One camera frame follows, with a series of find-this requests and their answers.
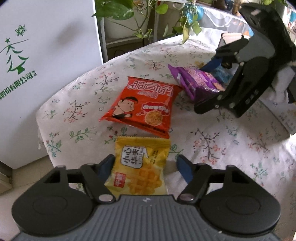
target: floor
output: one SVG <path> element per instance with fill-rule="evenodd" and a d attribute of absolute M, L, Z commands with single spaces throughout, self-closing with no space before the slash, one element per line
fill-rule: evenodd
<path fill-rule="evenodd" d="M 45 156 L 26 166 L 13 170 L 13 188 L 0 194 L 0 239 L 10 241 L 18 234 L 19 229 L 11 215 L 13 202 L 52 168 L 53 165 L 49 157 Z"/>

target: gray ribbed plate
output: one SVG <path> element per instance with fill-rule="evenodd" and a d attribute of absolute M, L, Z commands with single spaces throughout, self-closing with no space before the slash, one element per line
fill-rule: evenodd
<path fill-rule="evenodd" d="M 209 226 L 195 207 L 173 196 L 121 196 L 100 205 L 88 222 L 68 234 L 34 237 L 25 233 L 13 241 L 278 241 L 274 234 L 237 238 Z"/>

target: yellow snack bag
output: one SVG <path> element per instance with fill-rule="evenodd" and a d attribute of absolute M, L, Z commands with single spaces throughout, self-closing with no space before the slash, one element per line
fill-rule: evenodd
<path fill-rule="evenodd" d="M 105 186 L 118 197 L 121 194 L 167 194 L 163 168 L 170 140 L 153 137 L 118 137 L 115 163 Z"/>

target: white flower pot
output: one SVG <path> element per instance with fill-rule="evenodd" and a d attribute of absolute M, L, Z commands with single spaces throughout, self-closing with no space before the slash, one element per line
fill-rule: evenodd
<path fill-rule="evenodd" d="M 142 15 L 142 14 L 137 13 L 135 11 L 134 17 L 138 21 L 139 26 L 141 26 L 142 22 L 145 19 L 145 15 Z M 137 29 L 137 24 L 136 24 L 134 17 L 127 19 L 127 20 L 121 20 L 121 21 L 112 20 L 112 21 L 123 24 L 131 29 Z M 146 19 L 144 25 L 141 28 L 143 33 L 146 33 L 146 31 L 147 31 L 148 20 L 149 20 L 149 18 Z M 107 39 L 121 39 L 121 38 L 133 36 L 133 34 L 135 33 L 134 31 L 132 31 L 128 28 L 120 26 L 116 23 L 112 23 L 108 19 L 104 20 L 104 25 L 105 25 L 105 34 L 106 34 Z"/>

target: floral tablecloth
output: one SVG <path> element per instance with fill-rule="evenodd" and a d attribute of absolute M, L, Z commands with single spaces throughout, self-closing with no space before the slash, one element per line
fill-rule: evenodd
<path fill-rule="evenodd" d="M 118 136 L 152 136 L 131 126 L 98 119 L 125 87 L 127 76 L 176 84 L 167 64 L 199 65 L 215 54 L 216 47 L 204 39 L 180 43 L 181 36 L 177 36 L 119 56 L 82 75 L 50 98 L 36 118 L 53 165 L 63 164 L 72 169 L 85 163 L 99 163 L 108 154 L 114 154 Z M 173 104 L 169 133 L 171 148 L 165 182 L 170 194 L 177 196 L 186 186 L 176 168 L 179 154 L 193 163 L 205 162 L 217 169 L 234 164 L 281 203 L 276 233 L 281 238 L 294 235 L 296 137 L 289 138 L 260 101 L 241 118 L 223 109 L 197 115 L 182 91 Z"/>

